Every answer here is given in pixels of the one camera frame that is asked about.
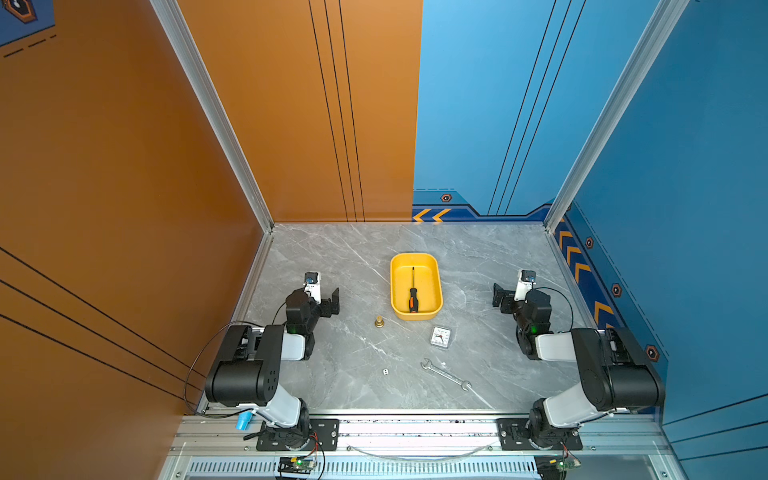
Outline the orange black handled screwdriver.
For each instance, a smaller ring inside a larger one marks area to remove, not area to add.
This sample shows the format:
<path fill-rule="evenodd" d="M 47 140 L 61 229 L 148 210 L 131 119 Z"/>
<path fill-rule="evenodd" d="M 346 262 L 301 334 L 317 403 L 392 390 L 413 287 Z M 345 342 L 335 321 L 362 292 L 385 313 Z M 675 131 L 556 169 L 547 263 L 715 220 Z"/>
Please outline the orange black handled screwdriver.
<path fill-rule="evenodd" d="M 415 267 L 411 267 L 411 287 L 409 289 L 409 312 L 417 313 L 419 311 L 418 289 L 416 287 Z"/>

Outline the small square white clock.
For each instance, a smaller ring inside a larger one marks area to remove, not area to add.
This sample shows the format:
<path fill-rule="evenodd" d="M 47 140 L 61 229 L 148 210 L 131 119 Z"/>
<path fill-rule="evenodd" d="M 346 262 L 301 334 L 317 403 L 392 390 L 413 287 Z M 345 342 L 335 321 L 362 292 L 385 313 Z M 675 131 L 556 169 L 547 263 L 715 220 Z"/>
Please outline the small square white clock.
<path fill-rule="evenodd" d="M 432 330 L 429 343 L 434 347 L 447 349 L 452 341 L 452 331 L 449 328 L 435 326 Z"/>

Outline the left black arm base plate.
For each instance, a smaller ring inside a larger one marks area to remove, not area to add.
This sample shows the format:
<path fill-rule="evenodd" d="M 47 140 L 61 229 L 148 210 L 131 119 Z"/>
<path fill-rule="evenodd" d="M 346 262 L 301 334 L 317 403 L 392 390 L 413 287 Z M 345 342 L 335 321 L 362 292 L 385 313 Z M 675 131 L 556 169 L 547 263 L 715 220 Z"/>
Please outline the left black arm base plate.
<path fill-rule="evenodd" d="M 256 449 L 260 452 L 309 452 L 316 443 L 326 453 L 337 450 L 340 421 L 336 418 L 300 420 L 295 427 L 264 426 Z"/>

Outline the silver open-end wrench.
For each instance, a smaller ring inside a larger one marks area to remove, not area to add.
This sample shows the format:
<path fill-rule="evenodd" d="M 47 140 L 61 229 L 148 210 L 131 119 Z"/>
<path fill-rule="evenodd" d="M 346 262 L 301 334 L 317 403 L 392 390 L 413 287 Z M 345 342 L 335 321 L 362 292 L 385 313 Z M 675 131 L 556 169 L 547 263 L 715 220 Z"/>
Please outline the silver open-end wrench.
<path fill-rule="evenodd" d="M 472 390 L 472 384 L 467 381 L 459 378 L 458 376 L 444 370 L 441 368 L 438 368 L 435 366 L 429 359 L 425 358 L 421 363 L 421 368 L 425 371 L 432 372 L 446 380 L 449 380 L 452 383 L 455 383 L 458 385 L 463 391 L 469 392 Z"/>

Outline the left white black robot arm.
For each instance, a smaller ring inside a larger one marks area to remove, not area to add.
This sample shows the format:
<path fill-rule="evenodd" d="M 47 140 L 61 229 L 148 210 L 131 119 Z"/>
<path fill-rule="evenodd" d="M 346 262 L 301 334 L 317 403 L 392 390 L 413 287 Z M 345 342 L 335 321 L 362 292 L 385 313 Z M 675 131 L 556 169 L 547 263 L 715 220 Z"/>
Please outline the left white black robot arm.
<path fill-rule="evenodd" d="M 205 397 L 236 411 L 236 429 L 267 446 L 299 450 L 314 440 L 307 403 L 280 384 L 284 362 L 307 361 L 322 318 L 340 313 L 340 290 L 321 298 L 304 287 L 285 300 L 286 321 L 256 327 L 238 324 L 226 329 L 206 378 Z"/>

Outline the light blue tube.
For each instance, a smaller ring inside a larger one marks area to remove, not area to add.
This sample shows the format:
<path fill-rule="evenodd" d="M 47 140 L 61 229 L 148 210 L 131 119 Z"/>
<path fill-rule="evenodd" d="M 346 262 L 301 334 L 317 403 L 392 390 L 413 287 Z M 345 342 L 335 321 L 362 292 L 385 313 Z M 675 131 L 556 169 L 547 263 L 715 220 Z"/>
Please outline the light blue tube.
<path fill-rule="evenodd" d="M 254 412 L 252 410 L 243 410 L 238 413 L 236 429 L 239 431 L 247 431 L 253 418 Z"/>

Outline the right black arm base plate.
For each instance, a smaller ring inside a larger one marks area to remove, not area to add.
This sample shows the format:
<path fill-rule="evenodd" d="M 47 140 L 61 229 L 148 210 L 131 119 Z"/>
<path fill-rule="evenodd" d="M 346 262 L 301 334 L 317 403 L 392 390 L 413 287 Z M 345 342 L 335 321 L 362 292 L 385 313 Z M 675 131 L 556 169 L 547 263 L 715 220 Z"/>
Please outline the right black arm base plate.
<path fill-rule="evenodd" d="M 555 428 L 547 423 L 532 426 L 529 419 L 511 417 L 497 419 L 496 427 L 503 451 L 583 449 L 575 428 Z"/>

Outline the aluminium front rail frame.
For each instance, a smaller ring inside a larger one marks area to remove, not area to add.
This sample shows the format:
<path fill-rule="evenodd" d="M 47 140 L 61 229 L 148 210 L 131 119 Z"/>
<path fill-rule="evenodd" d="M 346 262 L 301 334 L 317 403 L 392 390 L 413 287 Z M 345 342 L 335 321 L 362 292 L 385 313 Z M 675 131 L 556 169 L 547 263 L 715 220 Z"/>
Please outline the aluminium front rail frame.
<path fill-rule="evenodd" d="M 328 410 L 340 421 L 337 450 L 260 452 L 231 419 L 183 419 L 162 479 L 278 479 L 280 457 L 313 457 L 317 479 L 541 479 L 536 456 L 577 457 L 567 479 L 683 479 L 685 473 L 649 415 L 607 416 L 579 429 L 580 451 L 503 451 L 500 411 Z"/>

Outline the yellow plastic bin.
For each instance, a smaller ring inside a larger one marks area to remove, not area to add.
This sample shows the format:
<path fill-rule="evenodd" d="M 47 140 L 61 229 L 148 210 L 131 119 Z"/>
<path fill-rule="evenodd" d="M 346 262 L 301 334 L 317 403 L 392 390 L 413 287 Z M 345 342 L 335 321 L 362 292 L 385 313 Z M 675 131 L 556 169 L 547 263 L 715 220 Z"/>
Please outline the yellow plastic bin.
<path fill-rule="evenodd" d="M 419 311 L 409 312 L 411 267 L 415 267 Z M 434 319 L 444 299 L 436 258 L 428 253 L 400 253 L 390 262 L 390 303 L 395 315 L 404 321 Z"/>

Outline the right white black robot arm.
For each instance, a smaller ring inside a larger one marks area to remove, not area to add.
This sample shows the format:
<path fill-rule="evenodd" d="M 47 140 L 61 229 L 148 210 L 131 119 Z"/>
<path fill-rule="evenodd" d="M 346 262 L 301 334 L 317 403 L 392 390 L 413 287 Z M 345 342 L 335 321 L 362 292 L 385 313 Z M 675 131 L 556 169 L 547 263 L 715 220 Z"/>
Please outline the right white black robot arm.
<path fill-rule="evenodd" d="M 630 330 L 571 328 L 555 333 L 550 300 L 530 282 L 519 282 L 514 290 L 493 285 L 492 305 L 514 317 L 522 353 L 534 361 L 574 363 L 579 375 L 567 390 L 536 400 L 524 423 L 500 423 L 503 440 L 565 450 L 585 423 L 664 404 L 662 379 Z"/>

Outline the left green circuit board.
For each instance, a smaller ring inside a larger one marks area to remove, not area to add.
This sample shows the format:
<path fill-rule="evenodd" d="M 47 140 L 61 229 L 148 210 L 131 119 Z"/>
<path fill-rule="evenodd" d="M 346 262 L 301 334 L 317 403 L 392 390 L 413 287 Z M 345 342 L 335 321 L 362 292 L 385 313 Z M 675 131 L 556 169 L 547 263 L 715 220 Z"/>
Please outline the left green circuit board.
<path fill-rule="evenodd" d="M 280 457 L 276 475 L 278 479 L 317 479 L 321 466 L 313 457 Z"/>

